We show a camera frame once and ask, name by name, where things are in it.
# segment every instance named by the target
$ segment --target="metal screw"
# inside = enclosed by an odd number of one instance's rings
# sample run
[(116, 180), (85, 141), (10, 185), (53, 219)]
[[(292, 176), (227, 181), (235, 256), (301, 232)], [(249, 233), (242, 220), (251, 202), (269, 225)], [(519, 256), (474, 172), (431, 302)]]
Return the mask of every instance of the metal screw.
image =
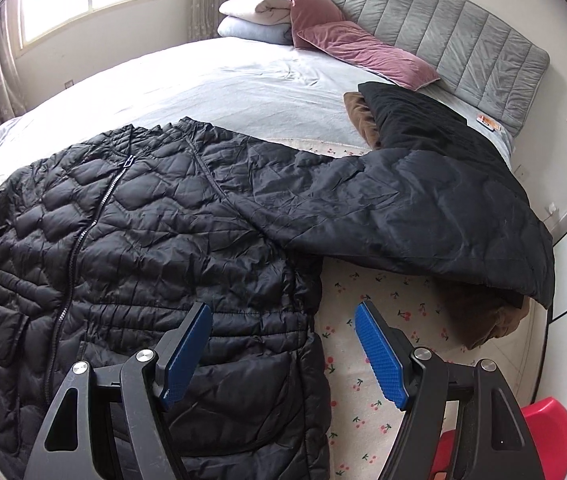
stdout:
[(85, 361), (79, 361), (78, 363), (72, 365), (72, 371), (77, 375), (83, 374), (83, 372), (85, 372), (86, 370), (88, 370), (88, 363), (86, 363)]
[(415, 357), (420, 361), (428, 361), (433, 356), (433, 353), (428, 348), (416, 348)]
[(137, 352), (137, 361), (139, 361), (140, 363), (145, 363), (146, 361), (150, 361), (155, 355), (155, 352), (153, 352), (150, 349), (145, 349), (145, 350), (139, 350)]
[(491, 361), (490, 359), (483, 359), (481, 361), (481, 367), (486, 370), (486, 372), (494, 372), (495, 370), (497, 370), (497, 364), (495, 364), (495, 362)]

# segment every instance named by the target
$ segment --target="red chair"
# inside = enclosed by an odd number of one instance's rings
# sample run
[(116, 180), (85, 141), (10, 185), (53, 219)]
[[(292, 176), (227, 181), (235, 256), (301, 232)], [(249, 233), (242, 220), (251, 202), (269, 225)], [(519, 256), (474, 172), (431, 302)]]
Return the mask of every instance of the red chair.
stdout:
[[(553, 397), (521, 409), (537, 447), (546, 480), (565, 480), (567, 474), (567, 409)], [(446, 471), (454, 446), (454, 430), (439, 439), (431, 480)]]

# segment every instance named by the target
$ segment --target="brown garment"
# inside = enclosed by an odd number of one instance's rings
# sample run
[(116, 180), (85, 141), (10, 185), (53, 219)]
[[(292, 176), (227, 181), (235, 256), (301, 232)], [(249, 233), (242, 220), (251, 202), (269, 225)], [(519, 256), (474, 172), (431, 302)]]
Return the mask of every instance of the brown garment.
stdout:
[(363, 99), (363, 95), (359, 92), (346, 92), (343, 94), (343, 103), (345, 104), (345, 111), (348, 112), (348, 117), (363, 137), (363, 140), (373, 150), (380, 149), (379, 130), (372, 118), (370, 108), (368, 108)]
[(487, 286), (438, 278), (433, 282), (436, 295), (453, 321), (451, 330), (468, 349), (514, 332), (531, 309), (532, 300), (528, 297), (518, 308)]

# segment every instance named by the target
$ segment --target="black puffer jacket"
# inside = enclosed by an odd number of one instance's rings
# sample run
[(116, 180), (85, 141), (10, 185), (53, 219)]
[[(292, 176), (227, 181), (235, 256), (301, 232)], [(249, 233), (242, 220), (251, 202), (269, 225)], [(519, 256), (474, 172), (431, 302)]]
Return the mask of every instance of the black puffer jacket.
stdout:
[(212, 336), (167, 416), (192, 478), (326, 479), (321, 256), (547, 303), (542, 227), (508, 188), (429, 151), (335, 160), (189, 119), (71, 146), (0, 188), (0, 467), (22, 477), (74, 362), (121, 363), (200, 300)]

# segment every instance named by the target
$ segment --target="bed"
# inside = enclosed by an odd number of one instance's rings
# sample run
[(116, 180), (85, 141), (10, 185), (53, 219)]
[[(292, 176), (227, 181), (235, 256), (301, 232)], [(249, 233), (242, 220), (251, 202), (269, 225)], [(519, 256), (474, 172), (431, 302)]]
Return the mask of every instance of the bed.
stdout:
[[(547, 53), (467, 0), (333, 1), (386, 43), (437, 67), (441, 81), (420, 92), (464, 116), (510, 167), (513, 139), (548, 66)], [(363, 155), (369, 149), (349, 122), (342, 96), (367, 81), (388, 82), (326, 54), (287, 46), (236, 38), (177, 46), (90, 77), (0, 126), (0, 185), (17, 168), (103, 131), (131, 123), (151, 128), (183, 116), (314, 153)], [(479, 113), (500, 121), (505, 131), (481, 126)], [(333, 391), (332, 478), (377, 478), (401, 421), (352, 330), (349, 312), (366, 297), (414, 343), (447, 360), (492, 358), (517, 390), (527, 330), (509, 336), (516, 351), (501, 351), (493, 342), (467, 350), (427, 278), (329, 260), (323, 282), (316, 330)], [(529, 328), (527, 322), (522, 324)]]

